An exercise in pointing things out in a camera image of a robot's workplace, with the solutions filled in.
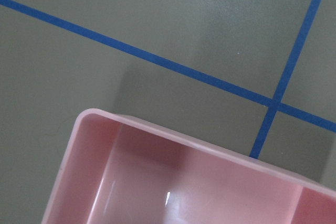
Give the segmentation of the pink plastic bin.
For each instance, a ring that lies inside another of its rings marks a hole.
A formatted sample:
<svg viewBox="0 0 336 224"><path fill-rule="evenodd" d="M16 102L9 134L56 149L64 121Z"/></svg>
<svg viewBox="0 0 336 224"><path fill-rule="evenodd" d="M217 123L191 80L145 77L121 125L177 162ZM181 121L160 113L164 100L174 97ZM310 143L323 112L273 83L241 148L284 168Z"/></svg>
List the pink plastic bin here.
<svg viewBox="0 0 336 224"><path fill-rule="evenodd" d="M335 223L335 191L142 119L87 109L42 223Z"/></svg>

